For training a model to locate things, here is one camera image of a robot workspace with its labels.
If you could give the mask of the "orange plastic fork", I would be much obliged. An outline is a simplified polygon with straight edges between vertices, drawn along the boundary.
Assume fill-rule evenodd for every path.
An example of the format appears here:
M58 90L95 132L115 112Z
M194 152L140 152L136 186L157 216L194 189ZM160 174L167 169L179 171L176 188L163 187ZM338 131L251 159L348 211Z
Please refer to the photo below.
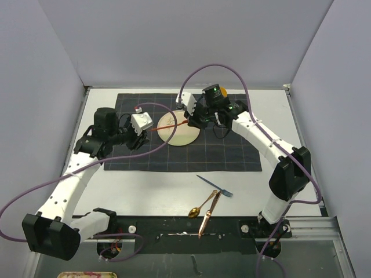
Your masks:
M149 131L157 131L157 130L162 130L162 129L169 129L169 128L172 128L172 127L177 127L177 126L181 126L181 125L184 125L184 124L187 124L188 123L188 120L184 120L176 125L167 125L167 126L162 126L162 127L156 127L156 128L153 128L153 129L150 129Z

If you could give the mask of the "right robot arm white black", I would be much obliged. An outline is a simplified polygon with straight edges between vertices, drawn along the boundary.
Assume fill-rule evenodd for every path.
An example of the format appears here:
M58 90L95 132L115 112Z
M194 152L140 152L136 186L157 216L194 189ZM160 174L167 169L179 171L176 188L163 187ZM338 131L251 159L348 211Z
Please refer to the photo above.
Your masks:
M296 148L268 129L251 110L250 101L232 102L218 84L203 90L206 105L189 92L177 95L185 107L190 126L204 129L209 122L221 124L250 142L274 169L268 182L270 196L258 216L259 232L266 237L279 229L279 221L296 196L310 182L311 154L306 147Z

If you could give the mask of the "gold metal spoon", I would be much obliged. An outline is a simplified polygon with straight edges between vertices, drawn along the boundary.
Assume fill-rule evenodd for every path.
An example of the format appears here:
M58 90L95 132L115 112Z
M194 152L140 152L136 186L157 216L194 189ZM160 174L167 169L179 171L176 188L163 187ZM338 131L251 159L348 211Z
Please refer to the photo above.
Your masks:
M212 198L214 198L217 194L217 190L213 190L213 192L209 195L209 197L198 207L194 207L190 210L190 212L188 213L188 218L196 218L197 216L199 216L200 212L201 212L201 209L203 208L203 206L209 201L211 200Z

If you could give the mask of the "blue plastic fork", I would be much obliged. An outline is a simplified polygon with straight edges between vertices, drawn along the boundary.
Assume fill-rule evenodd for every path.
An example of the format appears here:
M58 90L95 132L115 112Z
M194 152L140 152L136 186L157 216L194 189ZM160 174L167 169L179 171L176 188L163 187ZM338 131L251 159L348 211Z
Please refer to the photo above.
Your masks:
M202 181L204 181L205 183L211 185L212 187L218 189L222 195L226 196L226 197L233 197L233 194L231 192L229 192L228 190L226 189L222 189L221 187L217 186L216 184L212 183L211 181L201 177L200 175L196 175L199 179L201 179Z

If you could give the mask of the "beige plate with plant motif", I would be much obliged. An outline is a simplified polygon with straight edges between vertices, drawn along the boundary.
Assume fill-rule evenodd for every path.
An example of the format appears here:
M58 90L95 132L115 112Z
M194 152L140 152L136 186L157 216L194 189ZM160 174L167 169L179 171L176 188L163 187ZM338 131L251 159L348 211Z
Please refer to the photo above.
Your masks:
M184 111L176 110L176 111L173 111L173 113L176 116L177 123L187 120L184 117ZM160 118L160 120L158 121L157 127L162 127L162 126L167 126L167 125L175 125L174 117L170 112L164 114L164 116ZM158 133L162 141L166 141L172 134L173 130L174 130L174 127L169 128L169 129L157 130L156 132ZM199 134L200 134L200 129L197 129L196 127L190 127L187 124L177 126L176 132L173 135L172 139L168 142L168 144L172 146L176 146L176 147L182 147L182 146L185 146L185 145L188 145L194 142L198 138Z

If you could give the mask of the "dark grey checked cloth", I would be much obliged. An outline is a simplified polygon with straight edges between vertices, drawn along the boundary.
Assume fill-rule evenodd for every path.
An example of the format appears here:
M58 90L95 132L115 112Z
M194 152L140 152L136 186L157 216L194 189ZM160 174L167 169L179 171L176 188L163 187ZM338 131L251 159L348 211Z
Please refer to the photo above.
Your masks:
M117 96L115 109L124 124L137 104L149 103L144 110L150 114L155 125L166 114L161 105L176 109L176 96L163 93L129 94ZM194 142L183 146L167 146L148 156L128 159L135 152L125 145L115 146L113 161L104 164L105 171L157 171L157 172L205 172L247 171L261 172L258 150L241 136L209 124L201 130Z

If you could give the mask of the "orange plastic cup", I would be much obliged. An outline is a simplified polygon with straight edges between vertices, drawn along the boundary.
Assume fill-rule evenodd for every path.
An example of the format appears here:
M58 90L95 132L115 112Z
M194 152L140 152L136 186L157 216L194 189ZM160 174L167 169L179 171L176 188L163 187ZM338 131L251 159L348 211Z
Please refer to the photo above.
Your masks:
M221 93L222 93L223 97L227 97L228 93L227 93L226 89L224 87L220 86L220 90L221 90Z

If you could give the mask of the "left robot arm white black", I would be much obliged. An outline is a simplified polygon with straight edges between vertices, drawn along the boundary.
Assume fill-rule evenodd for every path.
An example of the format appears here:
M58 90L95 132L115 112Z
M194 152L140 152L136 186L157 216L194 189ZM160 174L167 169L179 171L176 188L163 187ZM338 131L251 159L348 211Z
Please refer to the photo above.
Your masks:
M95 208L73 219L74 210L95 172L113 147L126 145L137 150L148 142L147 129L153 125L150 115L140 108L123 125L113 108L98 108L93 124L76 142L63 180L59 181L36 214L27 214L22 228L31 251L70 260L79 245L97 234L111 238L118 231L114 211Z

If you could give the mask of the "copper metal knife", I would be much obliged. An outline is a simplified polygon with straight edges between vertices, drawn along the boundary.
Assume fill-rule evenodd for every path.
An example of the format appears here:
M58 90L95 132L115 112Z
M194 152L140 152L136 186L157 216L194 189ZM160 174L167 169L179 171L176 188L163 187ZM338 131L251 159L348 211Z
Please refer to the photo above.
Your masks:
M219 201L220 199L220 196L221 196L221 191L218 191L212 201L212 204L210 206L210 208L207 210L206 214L204 215L204 218L202 220L202 223L201 223L201 226L199 228L199 231L198 231L198 239L200 239L207 227L207 224L212 216L212 212L214 211L216 205L217 205L217 202Z

